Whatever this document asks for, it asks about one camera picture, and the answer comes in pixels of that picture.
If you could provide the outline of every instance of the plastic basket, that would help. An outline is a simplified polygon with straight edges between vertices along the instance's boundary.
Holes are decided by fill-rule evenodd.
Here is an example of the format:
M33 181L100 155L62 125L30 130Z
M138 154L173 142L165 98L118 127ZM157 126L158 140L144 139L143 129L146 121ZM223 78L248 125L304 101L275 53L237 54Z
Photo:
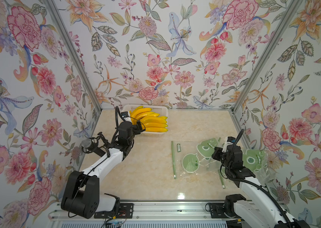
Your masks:
M127 104L123 107L122 112L133 111L137 107L141 106L140 104ZM159 116L167 116L168 117L168 109L163 106L155 106L155 105L143 105L144 108L152 108L152 112L159 113ZM150 136L150 137L159 137L165 132L149 132L144 131L140 135Z

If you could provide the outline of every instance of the floral wallpaper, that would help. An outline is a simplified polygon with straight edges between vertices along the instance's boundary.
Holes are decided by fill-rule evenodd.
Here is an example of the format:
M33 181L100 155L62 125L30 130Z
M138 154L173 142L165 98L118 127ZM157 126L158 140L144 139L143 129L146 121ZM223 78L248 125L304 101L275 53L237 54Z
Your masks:
M56 0L103 108L231 108L287 0Z
M0 228L46 227L98 116L43 2L0 0Z
M321 228L321 0L304 0L236 112L276 172L272 194Z

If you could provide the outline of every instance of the orange flower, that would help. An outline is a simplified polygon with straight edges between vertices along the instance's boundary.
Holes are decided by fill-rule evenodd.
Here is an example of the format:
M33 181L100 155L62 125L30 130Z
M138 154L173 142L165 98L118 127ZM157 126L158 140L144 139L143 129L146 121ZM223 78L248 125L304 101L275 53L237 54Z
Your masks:
M71 12L69 15L71 25L77 21L82 21L92 33L94 21L111 23L107 17L99 12L104 5L95 0L66 0L66 2L70 4L67 11Z
M298 12L290 27L297 27L296 41L305 33L320 43L321 0L307 0L305 9Z

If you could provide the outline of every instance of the yellow banana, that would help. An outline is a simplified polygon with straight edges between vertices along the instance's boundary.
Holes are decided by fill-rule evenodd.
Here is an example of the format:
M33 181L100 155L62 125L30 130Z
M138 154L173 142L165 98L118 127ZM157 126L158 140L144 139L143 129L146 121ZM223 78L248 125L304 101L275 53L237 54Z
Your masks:
M166 132L168 129L162 128L162 127L147 127L145 131L151 131L151 132Z
M166 124L160 124L160 123L145 123L144 124L145 128L148 127L162 127L162 128L166 128L168 125Z
M135 118L136 118L137 120L140 120L141 118L143 118L143 117L145 117L145 116L148 116L148 115L150 115L150 114L154 114L154 112L142 112L142 113L138 114Z
M159 118L159 117L154 117L154 116L146 116L143 119L140 120L142 123L160 123L160 124L166 124L167 121Z

